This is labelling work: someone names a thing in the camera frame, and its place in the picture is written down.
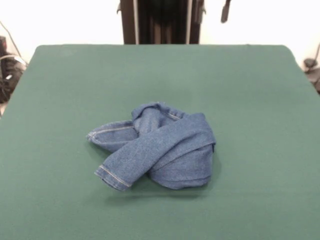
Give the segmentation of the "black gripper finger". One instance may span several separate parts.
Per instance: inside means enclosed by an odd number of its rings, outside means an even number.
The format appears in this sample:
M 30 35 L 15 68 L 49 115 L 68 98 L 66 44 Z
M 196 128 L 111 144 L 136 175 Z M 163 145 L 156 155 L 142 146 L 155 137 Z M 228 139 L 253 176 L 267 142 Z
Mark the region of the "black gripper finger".
M 231 1 L 232 0 L 226 0 L 222 7 L 221 19 L 220 19 L 221 23 L 226 23 L 228 21 Z

